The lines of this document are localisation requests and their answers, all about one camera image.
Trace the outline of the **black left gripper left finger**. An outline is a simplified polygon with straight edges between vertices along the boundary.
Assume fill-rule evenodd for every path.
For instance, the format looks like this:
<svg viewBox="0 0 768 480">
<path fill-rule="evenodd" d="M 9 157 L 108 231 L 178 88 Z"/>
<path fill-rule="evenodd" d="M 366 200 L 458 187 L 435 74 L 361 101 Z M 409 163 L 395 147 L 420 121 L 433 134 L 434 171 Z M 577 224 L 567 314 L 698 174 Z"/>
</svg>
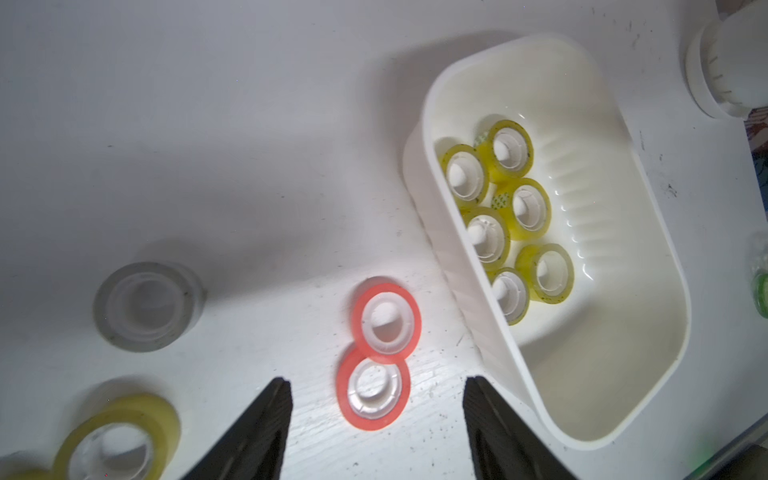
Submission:
<svg viewBox="0 0 768 480">
<path fill-rule="evenodd" d="M 273 378 L 185 478 L 279 478 L 292 410 L 290 382 Z"/>
</svg>

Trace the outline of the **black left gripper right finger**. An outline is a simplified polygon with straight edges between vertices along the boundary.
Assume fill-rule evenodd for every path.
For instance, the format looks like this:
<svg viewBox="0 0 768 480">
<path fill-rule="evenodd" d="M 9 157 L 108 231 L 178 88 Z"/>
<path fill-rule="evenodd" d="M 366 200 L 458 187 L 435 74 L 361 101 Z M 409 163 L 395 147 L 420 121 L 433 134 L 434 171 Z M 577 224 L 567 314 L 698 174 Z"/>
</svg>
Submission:
<svg viewBox="0 0 768 480">
<path fill-rule="evenodd" d="M 575 477 L 486 378 L 466 379 L 462 406 L 478 479 Z"/>
</svg>

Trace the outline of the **red tape roll front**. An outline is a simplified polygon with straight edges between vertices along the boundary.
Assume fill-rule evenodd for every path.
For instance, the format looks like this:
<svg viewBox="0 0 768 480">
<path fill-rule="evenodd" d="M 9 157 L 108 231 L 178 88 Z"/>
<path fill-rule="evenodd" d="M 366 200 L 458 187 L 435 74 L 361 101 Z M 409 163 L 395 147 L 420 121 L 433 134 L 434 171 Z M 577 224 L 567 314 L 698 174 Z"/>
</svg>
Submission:
<svg viewBox="0 0 768 480">
<path fill-rule="evenodd" d="M 336 396 L 346 421 L 363 431 L 377 431 L 395 422 L 411 392 L 405 362 L 377 363 L 351 347 L 336 375 Z"/>
</svg>

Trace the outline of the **red tape roll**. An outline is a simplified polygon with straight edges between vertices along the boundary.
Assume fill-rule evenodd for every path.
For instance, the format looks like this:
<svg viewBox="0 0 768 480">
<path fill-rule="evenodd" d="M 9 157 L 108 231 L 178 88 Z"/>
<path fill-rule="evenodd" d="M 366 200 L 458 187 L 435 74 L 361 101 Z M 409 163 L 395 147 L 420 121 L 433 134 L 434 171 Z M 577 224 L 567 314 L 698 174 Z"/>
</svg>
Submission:
<svg viewBox="0 0 768 480">
<path fill-rule="evenodd" d="M 395 422 L 411 392 L 405 362 L 377 363 L 351 347 L 336 375 L 336 396 L 346 421 L 363 431 L 377 431 Z"/>
<path fill-rule="evenodd" d="M 364 280 L 355 290 L 350 314 L 358 349 L 380 364 L 396 364 L 418 345 L 422 317 L 413 295 L 390 277 Z"/>
</svg>

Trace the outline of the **yellow transparent tape roll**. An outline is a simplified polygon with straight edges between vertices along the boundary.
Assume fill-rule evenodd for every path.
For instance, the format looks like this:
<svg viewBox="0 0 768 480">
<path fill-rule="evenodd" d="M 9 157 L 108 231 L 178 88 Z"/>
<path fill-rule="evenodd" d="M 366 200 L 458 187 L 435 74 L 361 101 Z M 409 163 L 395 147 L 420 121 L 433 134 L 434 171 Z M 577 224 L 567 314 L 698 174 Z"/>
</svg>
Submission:
<svg viewBox="0 0 768 480">
<path fill-rule="evenodd" d="M 460 210 L 474 208 L 485 200 L 490 177 L 473 147 L 466 144 L 452 146 L 440 158 L 440 166 Z"/>
<path fill-rule="evenodd" d="M 534 148 L 529 134 L 517 122 L 500 120 L 488 131 L 482 144 L 490 180 L 503 183 L 522 178 L 533 165 Z"/>
<path fill-rule="evenodd" d="M 462 219 L 475 254 L 486 271 L 501 268 L 508 260 L 511 239 L 502 216 L 489 207 L 464 211 Z"/>
<path fill-rule="evenodd" d="M 491 200 L 515 241 L 536 240 L 548 231 L 552 207 L 543 187 L 529 178 L 512 179 L 500 185 Z"/>
<path fill-rule="evenodd" d="M 508 325 L 516 325 L 527 314 L 530 292 L 522 275 L 513 268 L 503 267 L 488 274 L 494 297 Z"/>
<path fill-rule="evenodd" d="M 528 286 L 532 301 L 559 304 L 573 289 L 572 260 L 559 244 L 523 247 L 516 257 L 515 268 Z"/>
</svg>

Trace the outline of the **red tape roll back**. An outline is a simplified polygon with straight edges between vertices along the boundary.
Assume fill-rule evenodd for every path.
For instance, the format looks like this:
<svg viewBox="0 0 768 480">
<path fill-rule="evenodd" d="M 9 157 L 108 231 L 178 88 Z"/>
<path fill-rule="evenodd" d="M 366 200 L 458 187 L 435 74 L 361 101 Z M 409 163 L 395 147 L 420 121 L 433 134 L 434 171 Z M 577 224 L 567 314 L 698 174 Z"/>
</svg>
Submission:
<svg viewBox="0 0 768 480">
<path fill-rule="evenodd" d="M 422 317 L 413 295 L 390 277 L 364 280 L 355 290 L 350 314 L 358 349 L 380 364 L 396 364 L 418 345 Z"/>
</svg>

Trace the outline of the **clear grey tape roll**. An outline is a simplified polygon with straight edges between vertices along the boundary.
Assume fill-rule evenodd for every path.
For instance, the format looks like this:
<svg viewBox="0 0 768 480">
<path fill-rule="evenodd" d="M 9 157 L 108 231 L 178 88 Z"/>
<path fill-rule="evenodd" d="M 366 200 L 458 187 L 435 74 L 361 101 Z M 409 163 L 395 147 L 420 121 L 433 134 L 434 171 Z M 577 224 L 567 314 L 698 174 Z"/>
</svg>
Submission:
<svg viewBox="0 0 768 480">
<path fill-rule="evenodd" d="M 113 346 L 136 353 L 165 348 L 188 333 L 206 302 L 204 285 L 175 262 L 137 262 L 113 272 L 92 304 L 95 326 Z"/>
</svg>

